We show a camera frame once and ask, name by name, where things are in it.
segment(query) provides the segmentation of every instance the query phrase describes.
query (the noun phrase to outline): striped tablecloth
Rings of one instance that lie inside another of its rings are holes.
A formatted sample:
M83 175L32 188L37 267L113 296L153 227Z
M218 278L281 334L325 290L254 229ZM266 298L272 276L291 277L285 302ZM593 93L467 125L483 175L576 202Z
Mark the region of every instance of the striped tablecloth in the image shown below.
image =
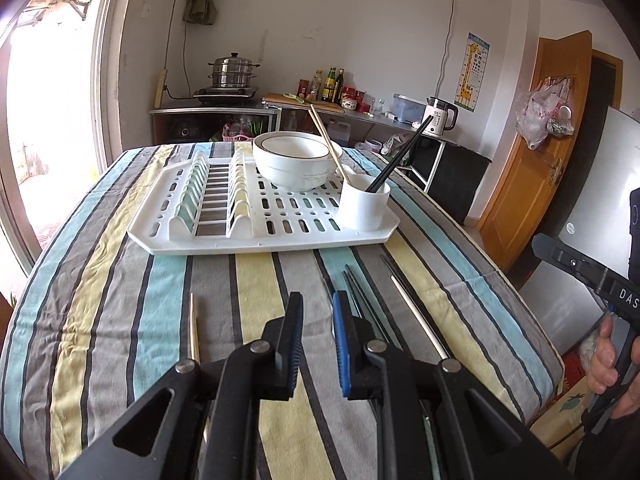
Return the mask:
M187 354L190 292L208 362L258 338L292 290L305 298L304 356L293 399L262 404L260 478L375 478L374 416L366 402L340 396L323 276L342 289L344 264L353 266L396 344L438 360L381 254L402 269L456 357L522 420L554 394L562 361L529 309L464 231L400 174L390 207L401 223L384 245L153 257L127 237L163 166L197 151L230 156L235 147L125 152L38 260L0 358L0 428L37 478L54 478ZM355 150L345 160L360 173L384 165Z

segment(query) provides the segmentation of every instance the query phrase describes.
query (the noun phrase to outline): metal bolt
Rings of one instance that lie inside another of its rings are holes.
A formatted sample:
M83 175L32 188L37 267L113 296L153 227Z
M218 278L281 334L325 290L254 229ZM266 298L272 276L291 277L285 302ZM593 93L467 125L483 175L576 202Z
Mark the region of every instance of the metal bolt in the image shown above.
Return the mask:
M258 339L249 345L249 350L254 354L264 354L269 351L269 348L271 348L270 343L264 339Z
M179 374L188 374L196 369L196 363L191 359L180 359L175 364L175 371Z
M367 343L367 350L374 354L382 354L386 350L386 343L380 339L372 339Z
M457 374L462 370L462 365L455 359L444 359L442 362L442 369L450 374Z

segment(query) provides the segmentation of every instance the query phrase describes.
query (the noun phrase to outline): white kettle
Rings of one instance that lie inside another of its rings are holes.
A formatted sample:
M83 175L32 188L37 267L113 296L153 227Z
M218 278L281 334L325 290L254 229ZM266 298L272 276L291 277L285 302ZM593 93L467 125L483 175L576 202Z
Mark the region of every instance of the white kettle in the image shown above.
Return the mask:
M451 124L447 126L449 120L449 110L453 112L453 118ZM441 136L444 132L452 130L458 120L458 107L447 103L442 99L436 99L435 97L429 97L427 99L427 107L424 111L424 121L430 115L433 116L433 121L427 127L425 133L430 135Z

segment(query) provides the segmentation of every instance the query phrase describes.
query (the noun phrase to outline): white cup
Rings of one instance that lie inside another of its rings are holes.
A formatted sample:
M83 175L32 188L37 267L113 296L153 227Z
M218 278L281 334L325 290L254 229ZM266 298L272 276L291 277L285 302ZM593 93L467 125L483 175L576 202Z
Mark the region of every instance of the white cup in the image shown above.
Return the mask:
M364 191L375 180L374 176L350 174L351 186L342 184L340 205L335 220L342 229L354 231L376 231L385 217L386 203L391 188L386 182L376 193Z

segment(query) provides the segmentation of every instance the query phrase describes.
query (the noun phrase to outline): refrigerator door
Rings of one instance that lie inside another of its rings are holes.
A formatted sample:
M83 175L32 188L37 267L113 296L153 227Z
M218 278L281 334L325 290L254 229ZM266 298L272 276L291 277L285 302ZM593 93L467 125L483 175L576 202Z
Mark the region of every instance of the refrigerator door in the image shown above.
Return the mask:
M640 123L609 108L591 171L559 238L626 276L631 250L629 194L638 187ZM561 354L602 316L583 284L545 262L520 294Z

